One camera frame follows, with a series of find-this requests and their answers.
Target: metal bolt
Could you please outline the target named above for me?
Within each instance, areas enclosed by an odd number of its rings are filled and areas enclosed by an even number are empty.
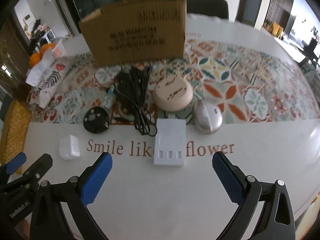
[[[247,177],[247,179],[248,179],[248,181],[250,181],[250,182],[255,182],[255,181],[256,181],[256,178],[255,178],[254,176],[251,176],[251,175],[249,175],[249,176]]]
[[[283,181],[282,179],[278,179],[277,182],[278,182],[278,184],[279,184],[280,186],[283,186],[283,185],[284,185],[284,181]]]
[[[72,177],[70,178],[70,182],[71,182],[71,183],[75,183],[75,182],[77,182],[77,180],[78,180],[78,177],[77,177],[77,176],[72,176]]]
[[[45,187],[48,185],[48,181],[47,180],[44,180],[40,183],[41,187]]]

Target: slatted wood panel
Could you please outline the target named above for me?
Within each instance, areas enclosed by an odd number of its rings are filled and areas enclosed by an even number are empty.
[[[285,28],[289,20],[292,5],[293,0],[270,0],[265,20],[278,23],[281,27]]]

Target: round beige case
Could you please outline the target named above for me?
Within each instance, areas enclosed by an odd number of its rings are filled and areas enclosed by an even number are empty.
[[[193,89],[190,83],[182,77],[169,75],[159,81],[154,95],[157,106],[164,111],[175,112],[190,104]]]

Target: dining table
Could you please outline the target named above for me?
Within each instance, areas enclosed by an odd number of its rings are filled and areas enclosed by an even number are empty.
[[[153,90],[170,74],[181,73],[195,93],[221,109],[223,123],[214,134],[200,133],[193,122],[187,125],[185,165],[153,164],[155,138],[134,129],[112,93],[114,77],[130,64],[97,68],[81,34],[64,42],[66,56],[79,55],[74,78],[60,85],[29,124],[22,170],[50,154],[53,166],[43,179],[51,184],[79,176],[102,151],[111,154],[112,170],[87,206],[109,239],[217,238],[238,206],[212,168],[216,151],[245,175],[262,182],[283,180],[295,220],[320,192],[320,109],[297,63],[272,36],[239,22],[188,14],[185,32],[183,58],[134,64],[152,67],[146,107],[154,122],[166,113],[155,106]],[[187,118],[195,101],[176,116]],[[104,133],[91,134],[83,127],[92,106],[108,109],[111,125]],[[124,116],[127,123],[115,120]],[[79,139],[81,155],[64,160],[59,142],[70,134]],[[79,236],[67,205],[62,206]],[[243,239],[251,236],[262,206]]]

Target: blue textured pad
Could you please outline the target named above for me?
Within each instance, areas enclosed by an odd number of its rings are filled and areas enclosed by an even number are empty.
[[[12,175],[15,173],[17,169],[19,169],[23,163],[25,163],[27,160],[27,157],[24,153],[19,153],[17,156],[15,156],[11,161],[9,161],[5,166],[5,172],[9,175]]]
[[[84,206],[91,204],[96,199],[104,181],[112,168],[112,157],[107,154],[91,173],[81,190],[81,201]]]
[[[233,203],[242,205],[244,203],[243,188],[233,171],[229,169],[228,165],[218,153],[215,153],[212,157],[212,167],[219,177],[230,200]]]

